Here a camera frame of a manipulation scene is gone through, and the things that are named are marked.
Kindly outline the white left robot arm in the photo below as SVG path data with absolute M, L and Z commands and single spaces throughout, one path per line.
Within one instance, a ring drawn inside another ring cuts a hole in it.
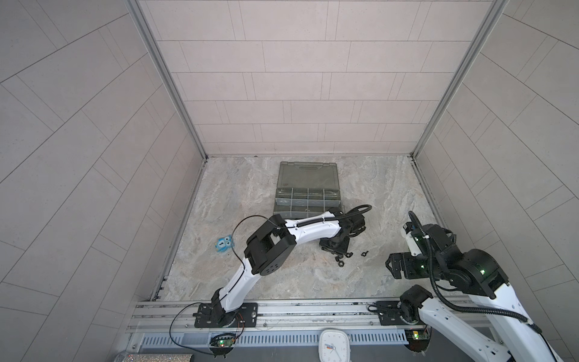
M 259 279 L 277 271 L 293 249 L 301 244 L 318 241 L 323 251 L 336 257 L 339 266 L 352 253 L 348 246 L 352 238 L 366 230 L 363 214 L 371 205 L 357 206 L 347 213 L 330 208 L 316 217 L 301 220 L 285 219 L 276 214 L 269 217 L 247 239 L 241 266 L 226 286 L 215 291 L 209 303 L 198 303 L 195 327 L 223 328 L 240 323 L 256 326 L 256 303 L 245 303 L 247 294 Z

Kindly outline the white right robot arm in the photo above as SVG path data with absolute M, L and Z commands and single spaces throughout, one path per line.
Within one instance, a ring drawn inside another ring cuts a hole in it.
M 377 302 L 369 312 L 413 326 L 412 351 L 425 351 L 436 330 L 474 361 L 561 359 L 490 254 L 461 252 L 451 230 L 422 225 L 413 211 L 409 218 L 402 229 L 409 251 L 392 253 L 385 265 L 396 279 L 428 279 L 431 289 L 414 285 L 396 306 Z

